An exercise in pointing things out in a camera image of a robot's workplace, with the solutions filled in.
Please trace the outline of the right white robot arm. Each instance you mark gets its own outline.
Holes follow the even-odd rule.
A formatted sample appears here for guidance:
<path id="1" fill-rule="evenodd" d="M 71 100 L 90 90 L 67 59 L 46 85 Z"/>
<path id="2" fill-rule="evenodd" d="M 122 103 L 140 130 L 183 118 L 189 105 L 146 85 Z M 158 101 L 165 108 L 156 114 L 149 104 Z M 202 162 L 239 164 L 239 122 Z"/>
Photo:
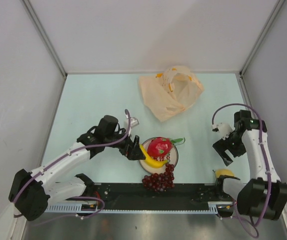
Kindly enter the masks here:
<path id="1" fill-rule="evenodd" d="M 214 195 L 220 201 L 236 201 L 238 213 L 258 219 L 278 220 L 287 203 L 287 183 L 278 176 L 268 148 L 267 127 L 248 110 L 234 113 L 234 125 L 212 124 L 220 139 L 212 147 L 226 166 L 247 155 L 250 179 L 243 183 L 224 170 L 216 172 Z"/>

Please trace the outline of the red fake dragon fruit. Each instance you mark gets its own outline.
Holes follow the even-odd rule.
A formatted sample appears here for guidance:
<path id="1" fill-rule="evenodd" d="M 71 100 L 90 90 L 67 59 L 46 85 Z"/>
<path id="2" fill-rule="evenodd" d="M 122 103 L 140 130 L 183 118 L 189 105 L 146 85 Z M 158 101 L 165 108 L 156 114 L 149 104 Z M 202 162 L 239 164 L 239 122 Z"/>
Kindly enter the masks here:
<path id="1" fill-rule="evenodd" d="M 173 147 L 182 145 L 185 141 L 185 138 L 172 139 L 166 137 L 155 137 L 149 143 L 147 153 L 150 157 L 163 157 L 166 156 Z"/>

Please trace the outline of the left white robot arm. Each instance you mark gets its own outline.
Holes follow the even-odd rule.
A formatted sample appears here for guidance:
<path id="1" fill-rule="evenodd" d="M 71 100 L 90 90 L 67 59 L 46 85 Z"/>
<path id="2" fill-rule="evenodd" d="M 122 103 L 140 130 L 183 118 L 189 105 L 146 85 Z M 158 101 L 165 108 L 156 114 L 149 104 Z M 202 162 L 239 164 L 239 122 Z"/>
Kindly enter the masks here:
<path id="1" fill-rule="evenodd" d="M 88 200 L 94 194 L 94 182 L 84 173 L 75 175 L 71 181 L 58 179 L 78 165 L 91 160 L 105 148 L 114 148 L 130 161 L 144 160 L 138 135 L 131 136 L 132 128 L 139 125 L 129 111 L 126 122 L 120 127 L 116 117 L 105 115 L 98 125 L 81 134 L 62 155 L 31 171 L 19 170 L 13 178 L 8 200 L 19 212 L 16 217 L 28 221 L 39 218 L 48 206 L 64 200 Z"/>

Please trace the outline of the dark red fake grapes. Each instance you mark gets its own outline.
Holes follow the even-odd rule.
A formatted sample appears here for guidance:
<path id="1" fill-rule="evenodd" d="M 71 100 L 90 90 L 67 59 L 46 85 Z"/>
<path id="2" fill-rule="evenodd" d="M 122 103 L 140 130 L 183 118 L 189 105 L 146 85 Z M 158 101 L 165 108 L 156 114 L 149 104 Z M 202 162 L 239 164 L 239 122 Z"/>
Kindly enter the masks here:
<path id="1" fill-rule="evenodd" d="M 141 180 L 143 187 L 146 190 L 159 193 L 166 192 L 169 189 L 173 189 L 175 187 L 174 169 L 174 164 L 167 163 L 165 165 L 164 172 L 145 175 Z"/>

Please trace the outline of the yellow fake lemon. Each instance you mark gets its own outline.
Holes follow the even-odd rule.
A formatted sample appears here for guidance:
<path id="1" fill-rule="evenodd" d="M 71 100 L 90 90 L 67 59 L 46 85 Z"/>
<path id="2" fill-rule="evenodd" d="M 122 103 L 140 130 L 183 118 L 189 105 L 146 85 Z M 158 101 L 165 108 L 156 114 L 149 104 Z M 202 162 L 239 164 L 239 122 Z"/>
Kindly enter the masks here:
<path id="1" fill-rule="evenodd" d="M 235 177 L 234 173 L 226 168 L 221 168 L 213 171 L 215 174 L 215 177 L 218 179 L 221 176 L 228 176 L 228 177 Z"/>

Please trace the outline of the yellow fake banana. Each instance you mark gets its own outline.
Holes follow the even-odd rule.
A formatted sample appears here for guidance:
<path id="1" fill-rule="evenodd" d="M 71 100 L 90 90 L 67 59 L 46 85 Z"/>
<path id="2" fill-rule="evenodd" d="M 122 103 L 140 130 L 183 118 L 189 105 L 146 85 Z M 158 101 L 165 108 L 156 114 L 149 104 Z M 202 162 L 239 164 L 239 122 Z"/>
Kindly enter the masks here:
<path id="1" fill-rule="evenodd" d="M 163 167 L 164 165 L 166 165 L 168 163 L 167 160 L 163 160 L 163 161 L 157 161 L 155 159 L 153 159 L 152 157 L 149 156 L 149 154 L 147 153 L 146 149 L 144 148 L 144 146 L 142 144 L 139 145 L 145 159 L 144 161 L 152 168 L 158 169 Z"/>

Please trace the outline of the translucent orange plastic bag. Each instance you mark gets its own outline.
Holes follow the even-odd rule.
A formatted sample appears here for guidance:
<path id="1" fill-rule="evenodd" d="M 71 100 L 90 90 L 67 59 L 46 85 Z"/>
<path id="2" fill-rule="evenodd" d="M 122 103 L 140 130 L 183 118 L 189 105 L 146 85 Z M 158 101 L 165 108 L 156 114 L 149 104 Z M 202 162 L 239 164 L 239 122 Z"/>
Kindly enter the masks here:
<path id="1" fill-rule="evenodd" d="M 188 110 L 205 90 L 184 65 L 171 66 L 154 76 L 140 76 L 138 84 L 144 105 L 160 122 Z"/>

